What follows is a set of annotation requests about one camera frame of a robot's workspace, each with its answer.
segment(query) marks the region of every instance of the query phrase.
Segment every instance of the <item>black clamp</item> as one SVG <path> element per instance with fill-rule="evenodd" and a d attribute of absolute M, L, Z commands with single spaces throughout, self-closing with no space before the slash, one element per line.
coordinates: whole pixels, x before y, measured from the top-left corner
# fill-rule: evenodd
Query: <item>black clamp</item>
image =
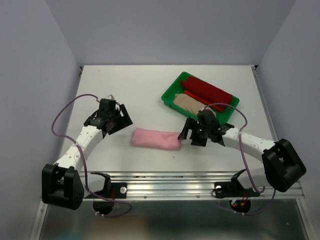
<path fill-rule="evenodd" d="M 186 119 L 178 139 L 187 139 L 188 132 L 191 130 L 191 145 L 205 147 L 207 140 L 210 139 L 212 142 L 224 146 L 222 136 L 226 134 L 226 131 L 235 126 L 228 123 L 221 125 L 214 113 L 209 109 L 200 111 L 196 116 L 198 118 L 197 121 L 190 117 Z"/>
<path fill-rule="evenodd" d="M 255 192 L 252 188 L 244 189 L 238 181 L 238 177 L 245 171 L 246 170 L 243 169 L 237 172 L 235 175 L 232 176 L 231 181 L 215 182 L 214 189 L 212 190 L 211 195 L 217 199 L 240 198 L 246 194 L 249 197 L 259 197 L 259 193 Z"/>
<path fill-rule="evenodd" d="M 106 199 L 127 198 L 128 184 L 126 182 L 111 182 L 110 175 L 107 173 L 92 172 L 91 174 L 100 175 L 105 178 L 103 189 L 95 192 L 95 194 Z M 95 196 L 90 194 L 86 198 L 93 199 Z M 114 209 L 115 203 L 113 201 L 93 201 L 92 207 L 96 212 L 107 215 Z"/>
<path fill-rule="evenodd" d="M 84 126 L 94 126 L 102 130 L 102 136 L 111 135 L 133 124 L 124 104 L 116 100 L 102 98 L 99 109 L 84 122 Z"/>

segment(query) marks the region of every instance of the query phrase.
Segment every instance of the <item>pink towel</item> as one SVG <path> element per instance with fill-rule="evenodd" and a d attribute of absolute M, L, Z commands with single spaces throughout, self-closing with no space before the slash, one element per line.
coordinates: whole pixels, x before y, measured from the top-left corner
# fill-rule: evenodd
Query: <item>pink towel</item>
<path fill-rule="evenodd" d="M 132 145 L 144 148 L 179 150 L 179 132 L 166 132 L 136 128 L 133 133 Z"/>

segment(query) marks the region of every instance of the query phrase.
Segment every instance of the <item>light purple wall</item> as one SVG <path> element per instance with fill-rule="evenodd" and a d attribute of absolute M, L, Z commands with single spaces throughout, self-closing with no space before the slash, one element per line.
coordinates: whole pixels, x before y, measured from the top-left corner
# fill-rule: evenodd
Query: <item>light purple wall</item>
<path fill-rule="evenodd" d="M 21 240 L 40 201 L 41 170 L 61 147 L 51 122 L 76 93 L 80 71 L 44 0 L 0 6 L 0 239 Z"/>
<path fill-rule="evenodd" d="M 296 1 L 258 76 L 278 136 L 294 144 L 307 168 L 301 183 L 320 237 L 319 0 Z"/>
<path fill-rule="evenodd" d="M 85 64 L 258 64 L 294 0 L 46 0 Z"/>

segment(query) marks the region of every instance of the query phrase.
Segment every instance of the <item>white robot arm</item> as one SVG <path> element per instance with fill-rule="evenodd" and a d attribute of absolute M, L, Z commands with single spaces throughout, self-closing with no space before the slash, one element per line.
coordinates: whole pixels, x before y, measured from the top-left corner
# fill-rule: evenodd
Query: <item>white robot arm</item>
<path fill-rule="evenodd" d="M 205 147 L 207 139 L 210 139 L 222 146 L 240 150 L 243 155 L 248 154 L 263 163 L 262 168 L 250 171 L 251 179 L 246 167 L 235 174 L 231 181 L 215 182 L 217 187 L 213 192 L 216 198 L 238 198 L 244 194 L 258 197 L 260 194 L 253 191 L 252 183 L 255 187 L 271 186 L 277 191 L 286 192 L 307 171 L 294 147 L 285 139 L 272 141 L 240 133 L 233 125 L 221 125 L 208 109 L 200 111 L 197 118 L 197 121 L 187 118 L 179 139 L 186 139 L 191 130 L 192 145 Z"/>
<path fill-rule="evenodd" d="M 107 135 L 111 135 L 133 124 L 123 104 L 114 99 L 102 98 L 99 109 L 85 122 L 75 143 L 54 164 L 46 164 L 42 169 L 42 201 L 68 209 L 77 209 L 83 198 L 90 193 L 82 182 L 79 172 L 93 149 Z M 110 189 L 110 176 L 91 172 L 90 190 L 98 192 Z"/>

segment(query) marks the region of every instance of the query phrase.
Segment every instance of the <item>red cloth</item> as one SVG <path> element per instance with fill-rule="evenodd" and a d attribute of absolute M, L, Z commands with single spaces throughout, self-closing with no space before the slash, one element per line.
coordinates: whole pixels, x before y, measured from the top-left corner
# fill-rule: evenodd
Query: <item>red cloth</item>
<path fill-rule="evenodd" d="M 198 96 L 211 104 L 223 103 L 230 104 L 232 100 L 232 95 L 217 88 L 205 81 L 200 80 L 194 76 L 189 76 L 186 81 L 181 81 L 180 84 L 185 90 Z M 225 105 L 214 105 L 214 109 L 223 112 L 227 106 Z"/>

